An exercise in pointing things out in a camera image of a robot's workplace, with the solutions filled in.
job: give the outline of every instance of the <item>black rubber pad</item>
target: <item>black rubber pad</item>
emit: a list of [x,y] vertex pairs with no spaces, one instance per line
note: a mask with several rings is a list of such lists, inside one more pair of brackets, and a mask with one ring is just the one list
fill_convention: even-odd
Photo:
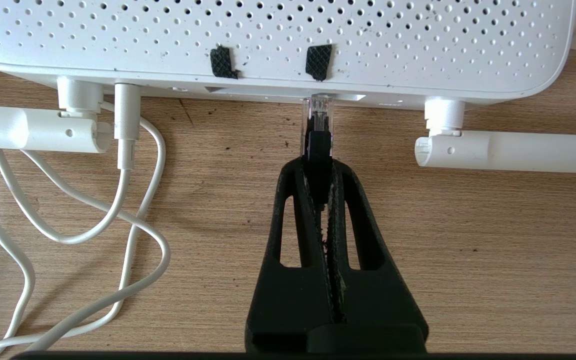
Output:
[[231,50],[228,47],[218,46],[210,50],[210,65],[212,74],[218,78],[238,79],[238,70],[233,70],[231,64]]
[[332,54],[332,45],[309,47],[306,55],[306,74],[312,75],[312,78],[318,82],[326,80],[330,54]]

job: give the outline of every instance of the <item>white router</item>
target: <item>white router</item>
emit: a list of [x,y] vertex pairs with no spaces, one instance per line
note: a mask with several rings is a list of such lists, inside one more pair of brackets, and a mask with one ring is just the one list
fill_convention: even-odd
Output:
[[[326,45],[315,80],[309,48]],[[576,172],[576,136],[460,130],[467,109],[546,89],[571,47],[576,0],[0,0],[4,73],[108,93],[425,109],[421,166]],[[236,79],[213,71],[224,48]]]

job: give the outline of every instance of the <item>transparent connector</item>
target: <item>transparent connector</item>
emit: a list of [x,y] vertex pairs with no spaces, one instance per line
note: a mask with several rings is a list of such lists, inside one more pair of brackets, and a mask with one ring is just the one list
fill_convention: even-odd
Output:
[[304,98],[302,103],[301,154],[308,148],[310,132],[330,132],[330,156],[332,156],[333,135],[333,99],[326,95],[313,95]]

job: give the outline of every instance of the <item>wood grain surface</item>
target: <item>wood grain surface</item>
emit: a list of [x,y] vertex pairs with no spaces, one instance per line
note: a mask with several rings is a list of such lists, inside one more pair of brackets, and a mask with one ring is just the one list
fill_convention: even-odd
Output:
[[[55,109],[57,93],[0,73],[0,105]],[[142,115],[168,149],[147,221],[167,237],[170,266],[112,323],[54,349],[242,351],[277,175],[299,154],[301,107],[144,98]],[[429,351],[576,353],[576,174],[420,168],[413,151],[426,134],[419,111],[338,108],[334,127],[334,155],[363,183],[430,326]],[[576,134],[576,51],[549,89],[469,111],[464,127]],[[133,213],[156,158],[153,140],[141,135],[125,205]],[[101,219],[22,153],[6,153],[28,198],[57,230],[76,234]],[[73,186],[110,202],[119,178],[115,153],[45,157]],[[54,243],[25,219],[1,176],[0,222],[37,273],[20,335],[48,330],[116,288],[127,223],[115,221],[87,243]],[[142,235],[133,280],[159,258],[158,246]],[[0,338],[22,285],[21,271],[0,248]]]

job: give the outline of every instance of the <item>clamp jaw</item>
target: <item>clamp jaw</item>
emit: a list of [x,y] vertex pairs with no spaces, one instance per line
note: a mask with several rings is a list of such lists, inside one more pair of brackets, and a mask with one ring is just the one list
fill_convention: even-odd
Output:
[[[326,98],[310,100],[322,103],[330,105]],[[246,351],[425,353],[428,324],[384,244],[362,185],[349,166],[331,157],[331,114],[309,112],[304,118],[302,156],[279,174],[270,235],[246,322]],[[280,262],[284,205],[290,196],[301,268]],[[348,262],[345,205],[359,270]]]

